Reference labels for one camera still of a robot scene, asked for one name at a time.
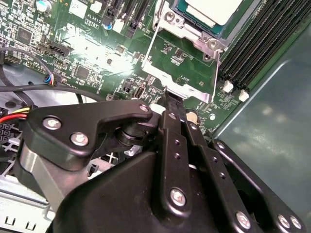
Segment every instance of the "yellow wire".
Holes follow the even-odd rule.
[[[27,111],[29,111],[30,110],[30,108],[22,108],[22,109],[18,109],[18,110],[16,110],[16,111],[14,111],[14,112],[12,112],[12,113],[22,113],[22,112],[27,112]]]

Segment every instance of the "capacitor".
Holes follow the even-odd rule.
[[[111,29],[112,29],[112,23],[109,23],[108,25],[104,25],[104,24],[103,24],[103,28],[104,28],[105,30],[111,30]]]
[[[35,2],[37,11],[39,12],[49,12],[52,9],[52,5],[47,0],[38,0]]]

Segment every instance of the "motherboard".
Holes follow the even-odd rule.
[[[0,47],[34,54],[58,83],[146,104],[168,89],[209,133],[311,22],[309,0],[0,0],[0,11]],[[23,53],[2,56],[46,75]]]

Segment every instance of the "robotic arm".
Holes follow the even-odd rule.
[[[23,129],[15,174],[45,196],[49,233],[306,232],[299,217],[221,140],[140,100],[36,109]],[[88,180],[91,160],[143,151]]]

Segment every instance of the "sticker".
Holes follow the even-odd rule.
[[[69,12],[80,17],[84,18],[87,10],[87,5],[83,4],[78,0],[72,0],[69,8]]]

